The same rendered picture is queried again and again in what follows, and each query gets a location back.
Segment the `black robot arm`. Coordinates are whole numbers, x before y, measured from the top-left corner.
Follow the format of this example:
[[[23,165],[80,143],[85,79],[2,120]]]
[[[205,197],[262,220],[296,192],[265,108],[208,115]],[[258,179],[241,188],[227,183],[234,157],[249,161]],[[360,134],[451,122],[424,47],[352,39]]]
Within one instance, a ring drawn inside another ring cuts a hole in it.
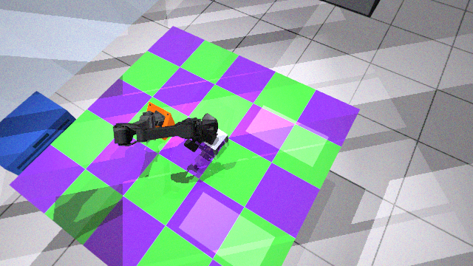
[[[131,146],[136,143],[144,143],[147,140],[178,136],[185,139],[198,137],[200,141],[212,145],[217,138],[217,120],[201,120],[201,118],[192,117],[177,122],[173,126],[161,127],[165,117],[155,110],[154,113],[151,111],[143,112],[139,121],[134,123],[116,123],[113,126],[115,144]],[[155,128],[155,126],[159,127]],[[135,134],[137,140],[130,143]]]

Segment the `white rail plate with square holes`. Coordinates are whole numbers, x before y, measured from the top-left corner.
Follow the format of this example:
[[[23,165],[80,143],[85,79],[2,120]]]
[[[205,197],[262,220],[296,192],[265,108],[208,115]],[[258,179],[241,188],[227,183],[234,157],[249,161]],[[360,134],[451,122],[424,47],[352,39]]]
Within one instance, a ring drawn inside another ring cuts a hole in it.
[[[228,142],[228,135],[226,133],[224,133],[223,131],[218,129],[217,134],[218,134],[217,138],[215,139],[215,141],[212,145],[210,145],[206,142],[203,142],[204,144],[206,144],[207,146],[209,146],[213,149],[215,155],[218,155],[217,148],[222,143],[222,141],[225,141],[226,143]]]

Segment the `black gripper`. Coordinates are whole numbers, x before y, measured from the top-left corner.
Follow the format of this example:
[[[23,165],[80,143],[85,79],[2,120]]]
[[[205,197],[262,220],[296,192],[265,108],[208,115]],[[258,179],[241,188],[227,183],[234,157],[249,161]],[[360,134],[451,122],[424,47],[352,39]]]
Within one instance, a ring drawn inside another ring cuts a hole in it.
[[[202,120],[216,120],[215,117],[211,116],[209,113],[205,113],[203,116]],[[192,152],[195,152],[198,149],[198,145],[195,142],[202,143],[198,137],[192,138],[192,140],[187,139],[186,142],[184,143],[184,146],[188,149],[190,149]]]

